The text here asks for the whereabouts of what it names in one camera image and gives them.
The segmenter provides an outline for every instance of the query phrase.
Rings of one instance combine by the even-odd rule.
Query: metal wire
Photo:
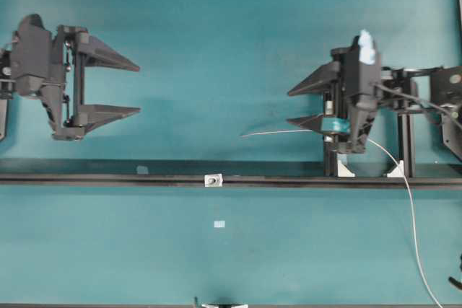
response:
[[[310,132],[311,130],[308,130],[308,129],[301,129],[301,130],[278,130],[278,131],[264,131],[264,132],[260,132],[260,133],[248,133],[248,134],[245,134],[245,135],[241,135],[241,137],[249,137],[249,136],[254,136],[254,135],[269,135],[269,134],[273,134],[273,133],[298,133],[298,132]],[[406,176],[404,175],[404,172],[403,170],[401,169],[401,167],[399,166],[399,163],[398,161],[394,158],[393,155],[391,155],[391,153],[389,151],[387,151],[383,146],[381,146],[380,144],[378,144],[377,142],[375,142],[374,140],[372,140],[371,138],[368,138],[367,139],[371,144],[377,146],[379,149],[381,149],[385,154],[387,154],[390,159],[393,161],[393,163],[396,165],[396,168],[399,170],[399,172],[401,173],[401,176],[402,178],[404,179],[404,184],[406,184],[406,189],[407,189],[407,192],[409,194],[409,202],[411,204],[411,228],[412,228],[412,238],[414,240],[414,250],[415,250],[415,255],[416,255],[416,262],[417,262],[417,267],[419,269],[419,274],[420,274],[420,278],[422,279],[422,282],[424,283],[425,285],[425,288],[428,292],[428,294],[430,295],[430,297],[432,298],[433,302],[439,307],[439,308],[443,308],[442,304],[438,301],[438,299],[436,298],[435,294],[433,294],[433,291],[432,289],[430,288],[430,285],[428,284],[427,282],[427,277],[425,275],[425,272],[424,272],[424,268],[422,266],[422,261],[420,260],[420,253],[419,253],[419,242],[418,242],[418,239],[417,239],[417,226],[416,226],[416,214],[415,214],[415,207],[414,207],[414,196],[412,195],[412,191],[411,191],[411,187],[409,186],[409,182],[406,178]]]
[[[308,130],[308,129],[300,129],[300,130],[275,130],[275,131],[264,131],[261,133],[246,133],[244,135],[241,135],[240,137],[250,137],[250,136],[255,136],[255,135],[272,135],[274,133],[308,133],[313,130]]]

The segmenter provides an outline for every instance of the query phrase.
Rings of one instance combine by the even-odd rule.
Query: small white label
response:
[[[224,220],[215,220],[214,221],[214,228],[215,229],[223,229],[226,226],[226,221]]]

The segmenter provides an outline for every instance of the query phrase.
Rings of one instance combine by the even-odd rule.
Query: screw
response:
[[[456,83],[459,83],[460,81],[462,81],[462,76],[461,75],[452,75],[450,78],[449,78],[449,82],[452,83],[452,84],[456,84]]]
[[[2,70],[1,70],[2,74],[5,75],[5,76],[11,76],[12,74],[12,68],[10,68],[9,66],[5,66]]]

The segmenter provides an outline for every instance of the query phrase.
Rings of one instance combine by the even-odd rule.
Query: white bracket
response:
[[[403,178],[402,172],[404,172],[404,161],[400,160],[399,166],[395,166],[389,173],[387,173],[387,178]]]
[[[205,175],[204,184],[206,188],[219,188],[223,186],[223,175],[216,173],[214,175]]]
[[[340,159],[337,159],[337,170],[339,171],[337,175],[338,177],[356,177],[356,175],[350,171],[350,169],[346,167]]]

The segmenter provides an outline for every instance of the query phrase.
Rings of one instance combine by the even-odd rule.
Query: teal surface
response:
[[[462,193],[416,196],[428,281],[461,303]],[[0,301],[430,303],[410,221],[404,190],[2,187]]]
[[[53,141],[38,102],[17,98],[0,153],[26,164],[319,161],[315,134],[239,135],[289,128],[285,118],[318,113],[317,97],[286,91],[327,62],[331,48],[367,29],[384,64],[461,62],[456,0],[1,0],[0,9],[0,41],[37,12],[47,28],[88,27],[141,66],[139,74],[88,71],[88,102],[142,112],[82,142]],[[382,112],[371,137],[396,152],[394,121]],[[439,145],[437,129],[419,117],[416,128],[419,163],[457,162]],[[350,157],[353,164],[384,160],[374,148]],[[447,277],[459,275],[462,195],[416,197],[429,282],[441,302],[461,303]],[[215,229],[221,220],[226,227]],[[195,296],[429,303],[406,192],[0,187],[0,302],[191,304]]]
[[[461,62],[456,0],[2,0],[0,42],[31,12],[53,29],[90,32],[141,66],[141,72],[89,69],[87,101],[142,108],[82,142],[51,139],[36,100],[16,99],[2,158],[210,159],[318,161],[321,138],[288,134],[242,140],[249,131],[289,128],[286,118],[317,114],[317,97],[286,92],[331,48],[363,28],[391,66]],[[372,137],[395,149],[393,114]],[[419,162],[456,162],[438,129],[417,117]],[[376,151],[352,161],[383,158]]]

